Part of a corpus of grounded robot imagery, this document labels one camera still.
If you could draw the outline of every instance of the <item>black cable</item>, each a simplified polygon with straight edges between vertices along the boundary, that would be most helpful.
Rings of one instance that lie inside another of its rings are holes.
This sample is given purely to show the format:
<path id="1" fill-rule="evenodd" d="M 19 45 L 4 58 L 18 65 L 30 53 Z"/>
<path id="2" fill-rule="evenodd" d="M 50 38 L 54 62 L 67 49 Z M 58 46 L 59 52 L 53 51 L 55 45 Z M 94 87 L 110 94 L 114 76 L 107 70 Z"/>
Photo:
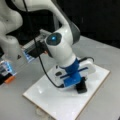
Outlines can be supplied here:
<path id="1" fill-rule="evenodd" d="M 93 62 L 95 61 L 93 57 L 87 57 L 87 59 L 92 59 L 92 60 L 93 60 Z"/>
<path id="2" fill-rule="evenodd" d="M 28 22 L 29 22 L 29 25 L 30 25 L 31 32 L 33 33 L 33 26 L 32 26 L 31 19 L 30 19 L 30 17 L 29 17 L 29 12 L 28 12 L 28 8 L 27 8 L 27 5 L 26 5 L 25 0 L 23 0 L 23 4 L 24 4 L 25 10 L 26 10 L 26 12 L 27 12 L 27 17 L 28 17 Z M 41 57 L 40 57 L 40 55 L 39 55 L 39 50 L 38 50 L 38 47 L 37 47 L 37 41 L 36 41 L 35 37 L 34 37 L 33 40 L 34 40 L 34 43 L 35 43 L 36 52 L 37 52 L 37 54 L 38 54 L 38 58 L 39 58 L 40 64 L 41 64 L 41 66 L 42 66 L 42 68 L 43 68 L 43 71 L 44 71 L 45 75 L 47 76 L 48 80 L 50 80 L 50 82 L 51 82 L 56 88 L 64 88 L 64 85 L 63 85 L 63 84 L 61 84 L 60 86 L 57 86 L 57 85 L 50 79 L 50 77 L 48 76 L 48 74 L 47 74 L 47 72 L 46 72 L 46 70 L 45 70 L 45 68 L 44 68 L 42 59 L 41 59 Z"/>

